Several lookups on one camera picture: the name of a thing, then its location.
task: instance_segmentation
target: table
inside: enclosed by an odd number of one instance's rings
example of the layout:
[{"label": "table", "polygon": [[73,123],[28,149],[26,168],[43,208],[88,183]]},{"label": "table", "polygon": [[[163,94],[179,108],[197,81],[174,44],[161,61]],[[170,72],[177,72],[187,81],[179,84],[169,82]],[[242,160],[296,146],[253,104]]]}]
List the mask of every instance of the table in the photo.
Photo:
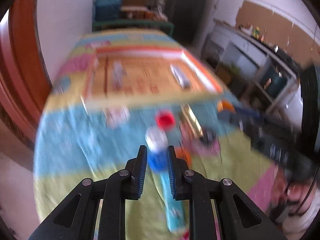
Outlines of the table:
[{"label": "table", "polygon": [[93,20],[92,22],[92,32],[101,31],[104,27],[110,28],[112,26],[159,26],[168,29],[167,35],[172,37],[174,25],[171,22],[165,21],[151,21],[151,20],[139,20],[139,19],[116,19],[111,21],[97,22]]}]

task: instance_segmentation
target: wire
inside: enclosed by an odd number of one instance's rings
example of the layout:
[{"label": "wire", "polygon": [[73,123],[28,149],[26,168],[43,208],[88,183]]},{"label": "wire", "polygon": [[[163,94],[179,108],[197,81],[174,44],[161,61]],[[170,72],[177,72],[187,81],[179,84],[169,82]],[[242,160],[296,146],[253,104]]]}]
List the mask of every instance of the wire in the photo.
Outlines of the wire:
[{"label": "wire", "polygon": [[313,178],[313,181],[311,183],[311,186],[310,186],[310,189],[308,190],[308,193],[306,194],[304,200],[301,202],[300,206],[298,207],[298,209],[293,213],[293,216],[296,215],[299,210],[301,209],[301,207],[303,206],[303,204],[307,201],[307,198],[309,197],[310,193],[311,193],[311,190],[313,189],[313,186],[315,185],[316,183],[316,179],[317,179],[317,176],[318,176],[318,172],[319,172],[319,168],[320,168],[320,164],[318,164],[318,167],[317,167],[317,170],[316,170],[316,174]]}]

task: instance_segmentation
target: person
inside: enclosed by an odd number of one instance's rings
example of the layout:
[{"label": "person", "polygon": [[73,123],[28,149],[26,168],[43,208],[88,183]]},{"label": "person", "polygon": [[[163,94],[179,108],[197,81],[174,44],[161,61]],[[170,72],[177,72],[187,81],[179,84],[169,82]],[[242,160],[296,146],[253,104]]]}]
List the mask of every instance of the person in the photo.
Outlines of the person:
[{"label": "person", "polygon": [[289,215],[284,219],[282,225],[280,225],[288,240],[300,239],[320,209],[320,189],[317,184],[314,184],[310,195],[300,207],[311,187],[312,179],[305,183],[292,183],[288,187],[288,190],[286,190],[288,183],[284,176],[284,170],[278,168],[271,189],[271,207],[276,207],[280,201],[289,200],[297,202],[297,204],[291,206]]}]

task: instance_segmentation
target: floor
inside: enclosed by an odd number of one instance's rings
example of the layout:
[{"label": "floor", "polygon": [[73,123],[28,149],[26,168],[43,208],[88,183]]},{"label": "floor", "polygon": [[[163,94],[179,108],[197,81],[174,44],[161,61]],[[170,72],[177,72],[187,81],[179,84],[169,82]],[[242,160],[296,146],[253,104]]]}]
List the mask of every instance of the floor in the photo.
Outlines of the floor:
[{"label": "floor", "polygon": [[39,225],[32,172],[0,153],[0,216],[17,240],[27,240]]}]

